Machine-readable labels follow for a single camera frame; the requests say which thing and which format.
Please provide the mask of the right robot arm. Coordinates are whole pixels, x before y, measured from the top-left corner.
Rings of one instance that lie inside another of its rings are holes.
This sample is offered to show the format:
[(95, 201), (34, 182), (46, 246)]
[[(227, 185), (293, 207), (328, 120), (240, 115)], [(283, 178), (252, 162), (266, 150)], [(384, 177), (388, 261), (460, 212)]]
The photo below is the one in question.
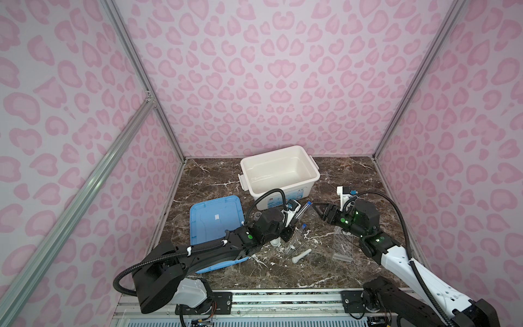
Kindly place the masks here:
[(416, 293), (405, 293), (386, 278), (365, 283), (362, 306), (368, 311), (397, 314), (414, 326), (500, 326), (496, 309), (486, 300), (474, 301), (421, 265), (409, 245), (400, 243), (380, 226), (377, 207), (366, 200), (351, 198), (343, 207), (314, 204), (319, 217), (358, 240), (362, 253), (391, 272)]

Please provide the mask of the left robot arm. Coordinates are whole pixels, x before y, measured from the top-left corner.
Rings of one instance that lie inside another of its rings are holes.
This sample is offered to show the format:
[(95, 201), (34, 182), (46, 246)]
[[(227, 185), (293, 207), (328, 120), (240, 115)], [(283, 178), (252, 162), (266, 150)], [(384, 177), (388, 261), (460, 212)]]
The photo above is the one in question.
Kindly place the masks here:
[(289, 241), (298, 211), (289, 204), (283, 210), (267, 209), (257, 221), (198, 245), (161, 243), (132, 272), (141, 312), (152, 313), (167, 305), (187, 275), (221, 262), (251, 257), (277, 238)]

